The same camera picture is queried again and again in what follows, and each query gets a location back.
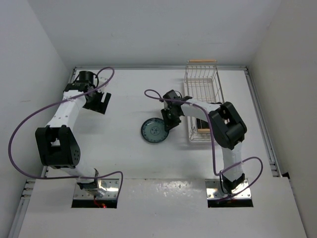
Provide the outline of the blue white porcelain plate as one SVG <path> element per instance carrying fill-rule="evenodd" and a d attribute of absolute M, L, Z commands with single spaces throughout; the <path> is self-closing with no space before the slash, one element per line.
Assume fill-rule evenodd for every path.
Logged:
<path fill-rule="evenodd" d="M 150 118 L 141 126 L 141 136 L 148 143 L 161 143 L 167 139 L 168 135 L 169 132 L 165 130 L 163 119 Z"/>

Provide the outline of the black glossy plate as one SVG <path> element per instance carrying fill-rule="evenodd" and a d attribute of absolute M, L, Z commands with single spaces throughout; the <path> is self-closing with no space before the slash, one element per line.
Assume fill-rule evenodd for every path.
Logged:
<path fill-rule="evenodd" d="M 209 124 L 207 121 L 196 119 L 197 129 L 209 129 Z"/>

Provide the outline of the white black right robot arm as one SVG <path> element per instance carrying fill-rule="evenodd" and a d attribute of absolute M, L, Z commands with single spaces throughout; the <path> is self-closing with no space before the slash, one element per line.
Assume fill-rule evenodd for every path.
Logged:
<path fill-rule="evenodd" d="M 166 131 L 181 123 L 180 117 L 193 117 L 207 122 L 212 132 L 212 144 L 217 143 L 222 149 L 223 188 L 227 193 L 244 182 L 242 168 L 242 142 L 247 127 L 231 102 L 207 103 L 190 96 L 179 97 L 174 90 L 167 92 L 160 100 L 164 103 L 161 114 Z"/>

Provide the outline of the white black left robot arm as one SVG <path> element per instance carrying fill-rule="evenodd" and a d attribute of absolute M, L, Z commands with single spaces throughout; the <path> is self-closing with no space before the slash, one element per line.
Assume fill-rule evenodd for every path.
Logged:
<path fill-rule="evenodd" d="M 35 132 L 41 163 L 75 177 L 79 188 L 94 198 L 103 197 L 106 189 L 98 177 L 99 172 L 81 158 L 80 147 L 72 130 L 81 109 L 105 114 L 111 94 L 99 89 L 100 85 L 97 74 L 79 72 L 77 78 L 64 89 L 64 102 L 59 105 L 53 118 Z"/>

